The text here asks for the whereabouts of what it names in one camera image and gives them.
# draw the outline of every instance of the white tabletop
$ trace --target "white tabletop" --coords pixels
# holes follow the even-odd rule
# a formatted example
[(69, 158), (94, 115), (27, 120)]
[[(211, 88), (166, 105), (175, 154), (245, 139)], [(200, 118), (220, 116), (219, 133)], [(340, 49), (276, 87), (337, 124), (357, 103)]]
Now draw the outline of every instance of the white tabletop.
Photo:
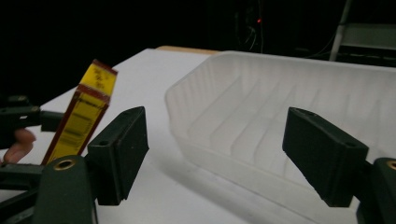
[[(209, 56), (145, 49), (114, 67), (119, 73), (110, 107), (93, 136), (120, 112), (142, 105), (147, 113), (149, 151), (128, 199), (119, 206), (97, 205), (99, 223), (293, 223), (295, 218), (301, 218), (195, 166), (181, 155), (169, 131), (164, 95)], [(64, 112), (73, 92), (74, 89), (41, 108)], [(21, 163), (39, 164), (53, 133), (42, 133), (39, 127), (29, 129), (37, 140), (34, 150)], [(13, 194), (3, 190), (1, 193), (0, 200)]]

